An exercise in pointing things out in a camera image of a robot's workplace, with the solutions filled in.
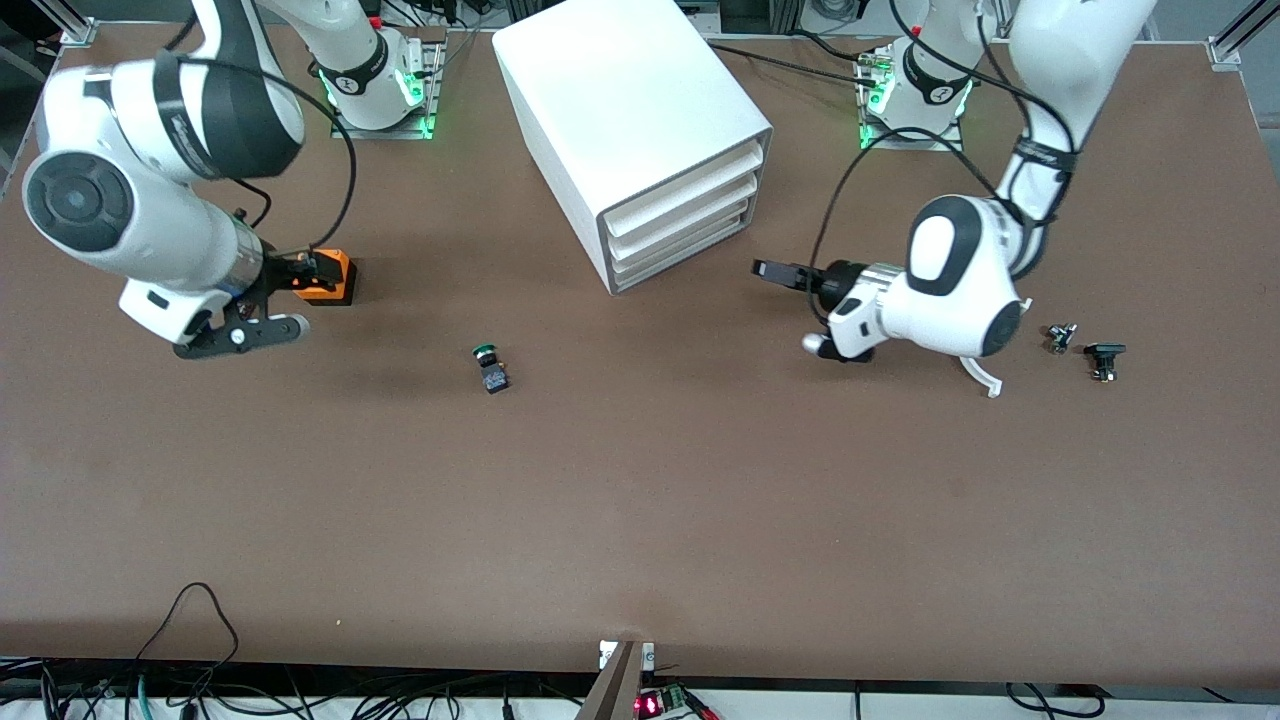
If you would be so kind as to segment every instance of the small electronic component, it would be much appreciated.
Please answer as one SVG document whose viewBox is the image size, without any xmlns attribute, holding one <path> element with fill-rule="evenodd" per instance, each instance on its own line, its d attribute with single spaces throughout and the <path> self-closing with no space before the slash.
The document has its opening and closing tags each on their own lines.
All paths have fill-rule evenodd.
<svg viewBox="0 0 1280 720">
<path fill-rule="evenodd" d="M 476 363 L 480 364 L 480 377 L 484 378 L 484 388 L 493 395 L 500 389 L 511 387 L 507 377 L 507 364 L 498 361 L 498 348 L 492 345 L 481 345 L 471 351 Z"/>
<path fill-rule="evenodd" d="M 1050 325 L 1048 332 L 1048 350 L 1053 355 L 1062 355 L 1066 352 L 1066 346 L 1071 345 L 1071 338 L 1075 337 L 1075 331 L 1079 325 L 1075 323 L 1062 323 L 1061 325 Z"/>
<path fill-rule="evenodd" d="M 1116 379 L 1116 355 L 1128 350 L 1119 342 L 1094 342 L 1084 348 L 1084 354 L 1093 357 L 1093 379 L 1101 383 L 1110 383 Z"/>
<path fill-rule="evenodd" d="M 680 685 L 667 685 L 664 688 L 645 691 L 636 698 L 636 717 L 650 720 L 659 715 L 666 715 L 687 702 L 685 691 Z"/>
</svg>

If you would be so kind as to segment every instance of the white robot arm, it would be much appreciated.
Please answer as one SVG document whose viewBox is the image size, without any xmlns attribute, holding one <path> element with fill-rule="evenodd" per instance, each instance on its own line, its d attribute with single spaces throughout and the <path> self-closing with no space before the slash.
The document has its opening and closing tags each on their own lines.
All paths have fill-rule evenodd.
<svg viewBox="0 0 1280 720">
<path fill-rule="evenodd" d="M 982 37 L 974 15 L 977 0 L 929 0 L 929 10 L 920 23 L 919 40 L 957 65 L 973 69 L 982 59 Z M 983 15 L 987 37 L 996 33 L 995 18 Z M 970 78 L 938 60 L 915 42 L 915 37 L 899 37 L 892 45 L 877 50 L 890 59 L 888 77 L 881 92 L 870 94 L 867 111 L 888 129 L 923 128 L 942 135 L 956 122 L 956 114 L 969 94 Z M 923 140 L 919 133 L 904 133 Z"/>
<path fill-rule="evenodd" d="M 392 54 L 399 36 L 375 32 L 356 0 L 270 6 L 347 85 L 338 97 L 348 122 L 380 128 L 413 109 L 399 91 L 399 55 Z M 250 227 L 189 187 L 280 174 L 303 141 L 297 100 L 261 77 L 282 73 L 253 1 L 196 0 L 195 8 L 205 41 L 191 58 L 216 64 L 161 51 L 154 60 L 55 73 L 37 115 L 42 152 L 23 179 L 36 228 L 68 255 L 127 277 L 120 309 L 180 356 L 301 338 L 303 318 L 239 318 L 236 304 L 251 296 L 250 305 L 265 306 L 276 284 L 315 277 L 317 266 L 314 256 L 269 258 Z M 294 266 L 298 260 L 305 266 Z M 219 314 L 255 324 L 219 333 L 210 322 Z"/>
<path fill-rule="evenodd" d="M 1060 201 L 1074 160 L 1156 0 L 1097 3 L 1023 0 L 1010 51 L 1039 108 L 1015 146 L 997 199 L 938 197 L 911 225 L 901 268 L 838 260 L 826 270 L 756 261 L 755 274 L 812 288 L 829 313 L 826 333 L 804 347 L 840 361 L 872 359 L 890 338 L 959 357 L 1000 351 L 1021 314 L 1014 279 L 1039 259 L 1043 227 Z"/>
</svg>

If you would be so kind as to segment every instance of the brown table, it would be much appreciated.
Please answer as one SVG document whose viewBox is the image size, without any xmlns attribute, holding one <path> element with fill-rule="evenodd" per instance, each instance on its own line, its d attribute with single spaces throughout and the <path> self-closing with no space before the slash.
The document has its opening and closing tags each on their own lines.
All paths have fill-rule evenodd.
<svg viewBox="0 0 1280 720">
<path fill-rule="evenodd" d="M 106 27 L 67 61 L 169 32 Z M 274 37 L 305 78 L 301 42 Z M 334 241 L 361 260 L 358 302 L 308 311 L 301 345 L 174 359 L 14 186 L 0 653 L 132 656 L 202 579 L 243 660 L 589 670 L 630 634 L 691 675 L 1280 687 L 1280 193 L 1240 78 L 1199 46 L 1134 50 L 1020 286 L 1027 327 L 987 363 L 991 401 L 906 343 L 868 366 L 800 350 L 803 297 L 748 270 L 808 256 L 856 150 L 852 97 L 726 61 L 776 127 L 755 223 L 617 299 L 485 36 L 451 65 L 436 140 L 360 145 Z M 302 155 L 264 182 L 278 246 L 333 217 L 346 160 L 325 129 L 308 114 Z M 965 129 L 998 174 L 1012 105 L 979 88 Z M 850 190 L 828 259 L 901 261 L 924 202 L 978 191 L 904 152 Z M 1119 382 L 1042 350 L 1037 328 L 1065 320 L 1129 345 Z M 481 342 L 512 389 L 484 393 Z M 223 643 L 192 601 L 155 650 Z"/>
</svg>

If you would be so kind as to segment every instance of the metal bracket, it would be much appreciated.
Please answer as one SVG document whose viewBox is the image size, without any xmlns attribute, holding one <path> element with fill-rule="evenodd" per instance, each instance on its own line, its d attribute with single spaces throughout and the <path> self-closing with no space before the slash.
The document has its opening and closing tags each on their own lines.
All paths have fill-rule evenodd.
<svg viewBox="0 0 1280 720">
<path fill-rule="evenodd" d="M 70 31 L 63 31 L 63 36 L 58 40 L 63 47 L 88 47 L 93 45 L 97 40 L 97 26 L 101 24 L 95 18 L 84 18 L 84 32 L 83 37 L 77 38 L 70 33 Z"/>
<path fill-rule="evenodd" d="M 1215 73 L 1240 72 L 1240 53 L 1238 50 L 1231 50 L 1225 55 L 1221 54 L 1222 49 L 1217 44 L 1216 37 L 1208 38 L 1208 42 L 1204 44 L 1204 51 L 1208 53 L 1208 64 L 1213 68 Z"/>
<path fill-rule="evenodd" d="M 600 643 L 602 657 L 604 644 Z M 644 662 L 646 656 L 653 661 L 653 643 L 622 641 L 611 644 L 614 647 L 608 651 L 608 662 L 591 685 L 575 720 L 632 720 L 636 715 Z M 648 653 L 645 644 L 650 648 Z"/>
<path fill-rule="evenodd" d="M 1254 0 L 1208 38 L 1208 60 L 1215 72 L 1240 69 L 1240 49 L 1280 15 L 1280 0 Z"/>
<path fill-rule="evenodd" d="M 600 641 L 600 670 L 609 662 L 609 657 L 613 656 L 613 651 L 617 650 L 617 641 Z M 640 652 L 644 653 L 644 671 L 653 673 L 653 643 L 643 643 Z"/>
</svg>

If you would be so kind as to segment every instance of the wire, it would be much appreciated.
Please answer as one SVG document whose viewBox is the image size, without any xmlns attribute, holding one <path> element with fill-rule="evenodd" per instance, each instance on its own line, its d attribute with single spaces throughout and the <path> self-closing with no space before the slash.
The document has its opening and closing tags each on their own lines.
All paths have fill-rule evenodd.
<svg viewBox="0 0 1280 720">
<path fill-rule="evenodd" d="M 708 42 L 707 45 L 712 46 L 716 50 L 719 50 L 721 53 L 731 53 L 733 55 L 741 55 L 744 58 L 750 58 L 753 60 L 760 60 L 762 63 L 771 63 L 771 64 L 778 65 L 781 68 L 799 70 L 801 73 L 809 73 L 809 74 L 820 76 L 820 77 L 826 77 L 826 78 L 831 78 L 831 79 L 840 79 L 840 81 L 844 81 L 844 82 L 851 82 L 854 85 L 861 85 L 861 86 L 865 86 L 865 87 L 872 87 L 872 86 L 876 85 L 876 82 L 872 81 L 870 78 L 858 78 L 858 77 L 854 77 L 854 76 L 842 76 L 840 73 L 832 73 L 832 72 L 827 72 L 827 70 L 819 70 L 817 68 L 810 68 L 810 67 L 806 67 L 806 65 L 799 65 L 796 63 L 788 63 L 787 60 L 780 60 L 777 58 L 769 58 L 768 55 L 756 55 L 755 53 L 751 53 L 751 51 L 748 51 L 748 50 L 739 50 L 737 47 L 730 47 L 727 45 L 718 45 L 716 42 Z"/>
<path fill-rule="evenodd" d="M 810 268 L 818 266 L 818 251 L 822 249 L 822 241 L 827 237 L 827 227 L 831 224 L 831 217 L 836 211 L 836 202 L 840 201 L 840 193 L 844 192 L 845 183 L 849 182 L 849 177 L 854 174 L 854 170 L 863 161 L 863 158 L 867 158 L 867 154 L 870 152 L 873 147 L 892 137 L 906 136 L 906 135 L 923 135 L 929 140 L 932 140 L 933 142 L 937 142 L 943 147 L 946 147 L 952 155 L 955 155 L 957 160 L 960 160 L 960 164 L 963 164 L 965 169 L 969 170 L 969 174 L 972 174 L 974 179 L 977 179 L 978 183 L 982 184 L 983 190 L 986 190 L 992 196 L 996 195 L 996 187 L 991 184 L 991 181 L 987 179 L 987 176 L 983 174 L 983 172 L 978 168 L 978 165 L 975 165 L 973 160 L 970 160 L 969 156 L 964 154 L 964 151 L 956 147 L 947 138 L 924 128 L 905 127 L 905 128 L 891 129 L 884 135 L 877 137 L 876 140 L 868 142 L 867 146 L 863 147 L 861 151 L 854 156 L 854 160 L 849 163 L 849 167 L 845 168 L 845 174 L 840 176 L 840 182 L 836 183 L 836 190 L 835 192 L 831 193 L 831 201 L 827 202 L 827 211 L 823 213 L 822 215 L 822 225 L 818 227 L 818 237 L 814 238 L 813 241 L 813 251 L 809 254 Z M 827 318 L 824 318 L 822 313 L 818 311 L 818 305 L 814 302 L 812 273 L 805 274 L 805 300 L 809 302 L 809 311 L 813 313 L 813 316 L 817 318 L 819 323 L 826 325 Z"/>
<path fill-rule="evenodd" d="M 207 583 L 201 583 L 197 580 L 195 583 L 187 583 L 186 585 L 182 587 L 180 591 L 178 591 L 178 596 L 173 598 L 173 605 L 169 606 L 169 612 L 166 612 L 164 620 L 160 621 L 160 626 L 156 628 L 156 632 L 151 633 L 151 637 L 147 638 L 147 642 L 142 643 L 142 648 L 138 650 L 138 653 L 133 656 L 134 665 L 137 665 L 137 662 L 142 660 L 142 656 L 151 647 L 151 643 L 156 642 L 156 639 L 161 634 L 164 634 L 164 632 L 169 628 L 169 623 L 173 621 L 174 612 L 178 611 L 178 603 L 182 602 L 182 598 L 192 588 L 200 588 L 205 591 L 205 593 L 209 596 L 209 600 L 214 602 L 214 612 L 218 614 L 218 620 L 221 621 L 223 626 L 227 628 L 227 633 L 232 637 L 232 650 L 227 653 L 225 657 L 216 661 L 212 665 L 212 667 L 220 667 L 221 665 L 225 665 L 227 661 L 229 661 L 232 657 L 236 656 L 236 652 L 239 650 L 239 634 L 236 632 L 236 626 L 232 625 L 232 621 L 227 619 L 227 614 L 223 612 L 223 605 L 218 601 L 218 594 L 214 592 L 214 588 L 209 587 Z"/>
<path fill-rule="evenodd" d="M 563 691 L 553 688 L 552 685 L 548 685 L 547 683 L 544 683 L 541 680 L 538 680 L 538 687 L 541 688 L 541 689 L 544 689 L 544 691 L 550 691 L 552 694 L 559 696 L 559 697 L 562 697 L 562 698 L 572 702 L 573 705 L 576 705 L 579 707 L 582 707 L 582 701 L 577 700 L 576 697 L 573 697 L 573 696 L 571 696 L 571 694 L 568 694 L 568 693 L 566 693 Z"/>
<path fill-rule="evenodd" d="M 187 15 L 187 20 L 182 23 L 180 28 L 178 28 L 178 35 L 174 35 L 169 40 L 169 42 L 165 42 L 164 49 L 172 51 L 174 47 L 182 45 L 182 41 L 187 40 L 187 36 L 191 35 L 191 31 L 196 29 L 197 20 L 198 18 L 196 17 L 196 12 L 192 10 L 191 14 Z"/>
<path fill-rule="evenodd" d="M 986 27 L 983 27 L 982 19 L 983 19 L 983 17 L 978 15 L 978 38 L 982 41 L 982 53 L 987 58 L 987 61 L 991 63 L 992 69 L 996 70 L 996 76 L 998 76 L 1000 79 L 1004 81 L 1005 83 L 1012 85 L 1011 81 L 1009 79 L 1009 76 L 1005 73 L 1005 69 L 1000 65 L 1000 61 L 996 60 L 995 53 L 992 53 L 992 50 L 991 50 L 991 42 L 987 40 L 987 29 L 986 29 Z M 1023 97 L 1020 97 L 1016 94 L 1012 94 L 1012 99 L 1014 99 L 1014 105 L 1018 106 L 1018 114 L 1020 114 L 1023 117 L 1023 127 L 1025 129 L 1025 135 L 1023 137 L 1029 137 L 1029 135 L 1032 132 L 1032 117 L 1030 117 L 1030 113 L 1027 110 L 1027 102 L 1025 102 L 1025 100 Z M 1074 143 L 1074 140 L 1071 140 L 1070 131 L 1066 131 L 1066 136 L 1068 136 L 1068 140 Z M 1024 158 L 1023 161 L 1018 164 L 1018 168 L 1014 169 L 1012 177 L 1009 178 L 1009 186 L 1007 187 L 1009 187 L 1010 195 L 1012 193 L 1014 184 L 1018 182 L 1018 178 L 1021 177 L 1023 168 L 1025 168 L 1025 167 L 1027 167 L 1027 159 Z M 1023 211 L 1021 211 L 1020 208 L 1018 208 L 1016 205 L 1014 205 L 1011 201 L 1005 205 L 1005 209 L 1009 210 L 1009 213 L 1015 219 L 1023 220 L 1023 227 L 1024 227 L 1024 231 L 1023 231 L 1024 238 L 1023 240 L 1024 240 L 1024 242 L 1027 240 L 1025 236 L 1030 234 L 1030 232 L 1033 229 L 1048 227 L 1050 224 L 1053 223 L 1053 220 L 1057 219 L 1057 209 L 1062 205 L 1062 200 L 1066 197 L 1066 191 L 1071 187 L 1071 178 L 1073 177 L 1074 176 L 1071 173 L 1066 174 L 1066 178 L 1059 186 L 1057 195 L 1053 196 L 1053 201 L 1050 202 L 1050 206 L 1048 206 L 1047 211 L 1044 213 L 1044 219 L 1042 219 L 1042 220 L 1037 220 L 1036 223 L 1027 223 L 1025 220 L 1023 220 Z"/>
<path fill-rule="evenodd" d="M 404 19 L 408 20 L 413 27 L 422 27 L 426 24 L 425 22 L 422 22 L 422 17 L 417 14 L 416 9 L 411 8 L 413 9 L 413 15 L 410 15 L 404 10 L 401 10 L 398 6 L 396 6 L 396 4 L 392 3 L 392 0 L 383 0 L 383 1 L 387 4 L 388 8 L 403 15 Z"/>
<path fill-rule="evenodd" d="M 151 717 L 151 703 L 147 702 L 147 676 L 138 675 L 138 707 L 142 710 L 142 720 L 154 720 Z"/>
<path fill-rule="evenodd" d="M 293 694 L 298 696 L 298 702 L 302 703 L 302 710 L 307 714 L 307 720 L 316 720 L 316 716 L 311 714 L 311 707 L 307 706 L 307 698 L 302 697 L 302 691 L 298 689 L 298 683 L 293 679 L 293 671 L 289 666 L 284 666 L 284 674 L 289 678 L 289 685 L 293 687 Z"/>
<path fill-rule="evenodd" d="M 1234 700 L 1226 697 L 1225 694 L 1222 694 L 1220 692 L 1213 691 L 1212 688 L 1201 688 L 1201 689 L 1204 691 L 1204 692 L 1207 692 L 1208 694 L 1216 697 L 1217 700 L 1220 700 L 1222 702 L 1235 702 Z"/>
<path fill-rule="evenodd" d="M 982 82 L 986 82 L 987 85 L 993 85 L 993 86 L 1004 90 L 1005 92 L 1010 92 L 1012 95 L 1020 96 L 1024 100 L 1027 100 L 1028 102 L 1032 102 L 1032 104 L 1039 106 L 1042 110 L 1044 110 L 1044 113 L 1047 113 L 1051 118 L 1053 118 L 1053 120 L 1059 126 L 1061 126 L 1062 132 L 1066 135 L 1068 149 L 1071 152 L 1076 152 L 1079 150 L 1079 147 L 1078 147 L 1078 145 L 1075 142 L 1075 137 L 1071 135 L 1071 128 L 1066 124 L 1066 120 L 1062 119 L 1062 115 L 1052 105 L 1050 105 L 1047 101 L 1044 101 L 1043 99 L 1041 99 L 1038 95 L 1034 95 L 1034 94 L 1028 92 L 1028 91 L 1025 91 L 1025 90 L 1023 90 L 1020 87 L 1016 87 L 1014 85 L 1004 82 L 1000 78 L 993 78 L 991 76 L 979 73 L 978 70 L 975 70 L 973 68 L 966 68 L 966 67 L 961 65 L 960 63 L 956 63 L 951 58 L 947 58 L 946 55 L 938 53 L 937 50 L 934 50 L 933 47 L 931 47 L 928 44 L 922 42 L 920 38 L 916 37 L 915 33 L 911 32 L 911 28 L 908 27 L 906 20 L 902 19 L 902 14 L 897 10 L 897 0 L 888 0 L 888 9 L 893 14 L 893 22 L 897 23 L 899 29 L 901 29 L 905 36 L 908 36 L 908 37 L 911 38 L 911 45 L 913 46 L 919 46 L 922 50 L 924 50 L 929 55 L 933 55 L 934 58 L 937 58 L 938 61 L 941 61 L 942 64 L 947 65 L 948 68 L 951 68 L 951 69 L 954 69 L 956 72 L 964 73 L 964 74 L 966 74 L 966 76 L 969 76 L 972 78 L 978 78 Z"/>
<path fill-rule="evenodd" d="M 324 234 L 320 236 L 320 240 L 307 245 L 307 250 L 315 250 L 316 247 L 320 247 L 325 242 L 329 242 L 329 238 L 338 232 L 338 227 L 342 225 L 342 220 L 347 217 L 347 209 L 351 208 L 351 200 L 356 195 L 356 145 L 351 141 L 351 133 L 347 132 L 347 128 L 342 126 L 337 115 L 334 115 L 328 108 L 325 108 L 324 102 L 320 102 L 301 87 L 293 85 L 292 82 L 282 77 L 274 76 L 266 70 L 259 68 L 247 68 L 243 65 L 237 65 L 236 63 L 228 63 L 225 60 L 218 60 L 214 58 L 192 58 L 189 55 L 177 55 L 177 59 L 178 63 L 180 64 L 205 65 L 207 68 L 223 68 L 228 70 L 236 70 L 238 73 L 244 73 L 247 76 L 275 83 L 288 90 L 293 95 L 298 96 L 300 100 L 306 101 L 308 105 L 319 110 L 320 114 L 325 117 L 325 119 L 333 123 L 333 127 L 337 128 L 338 133 L 342 136 L 342 141 L 347 145 L 347 159 L 349 160 L 349 168 L 347 172 L 347 193 L 342 199 L 342 208 L 338 209 L 338 217 L 334 218 L 333 224 L 329 225 L 329 229 L 326 229 Z M 209 591 L 209 594 L 210 597 L 212 597 L 212 591 Z"/>
<path fill-rule="evenodd" d="M 256 184 L 247 183 L 239 178 L 232 178 L 232 182 L 262 199 L 262 211 L 257 214 L 257 218 L 253 218 L 252 223 L 248 224 L 248 227 L 256 228 L 257 224 L 261 223 L 264 218 L 266 218 L 266 214 L 271 211 L 271 193 L 262 190 L 261 187 L 257 187 Z"/>
<path fill-rule="evenodd" d="M 797 35 L 800 37 L 808 37 L 809 40 L 814 41 L 818 45 L 818 47 L 822 47 L 823 53 L 826 53 L 828 55 L 832 55 L 835 58 L 840 58 L 841 60 L 847 60 L 850 63 L 858 63 L 858 55 L 854 55 L 851 53 L 841 53 L 840 50 L 836 50 L 835 47 L 831 46 L 829 42 L 827 42 L 826 40 L 823 40 L 817 33 L 813 33 L 813 32 L 809 32 L 806 29 L 803 29 L 803 28 L 797 27 L 794 31 L 791 31 L 791 35 Z"/>
<path fill-rule="evenodd" d="M 1036 700 L 1039 702 L 1039 705 L 1032 705 L 1015 696 L 1014 694 L 1015 684 L 1027 685 L 1027 689 L 1032 691 L 1032 694 L 1036 696 Z M 1074 710 L 1062 710 L 1061 707 L 1053 707 L 1052 705 L 1048 703 L 1048 700 L 1044 698 L 1044 693 L 1042 693 L 1041 689 L 1033 685 L 1032 683 L 1005 683 L 1005 694 L 1007 694 L 1009 700 L 1014 701 L 1014 703 L 1016 703 L 1018 707 L 1021 707 L 1023 710 L 1030 710 L 1032 712 L 1043 712 L 1046 716 L 1048 716 L 1048 720 L 1055 720 L 1059 715 L 1061 715 L 1062 717 L 1078 717 L 1080 720 L 1092 720 L 1093 717 L 1097 717 L 1107 711 L 1107 701 L 1102 696 L 1097 696 L 1094 698 L 1098 701 L 1098 706 L 1088 712 L 1076 712 Z"/>
<path fill-rule="evenodd" d="M 480 15 L 479 18 L 476 18 L 476 27 L 471 28 L 467 32 L 466 38 L 462 40 L 462 45 L 458 45 L 458 49 L 451 53 L 449 56 L 445 58 L 443 63 L 440 63 L 440 69 L 436 72 L 443 74 L 444 68 L 448 68 L 449 63 L 452 63 L 454 58 L 461 55 L 463 50 L 466 50 L 472 42 L 475 42 L 476 33 L 480 32 L 480 28 L 484 26 L 484 18 L 485 15 Z M 462 26 L 463 28 L 467 27 L 467 23 L 462 22 L 461 19 L 458 20 L 458 24 Z"/>
</svg>

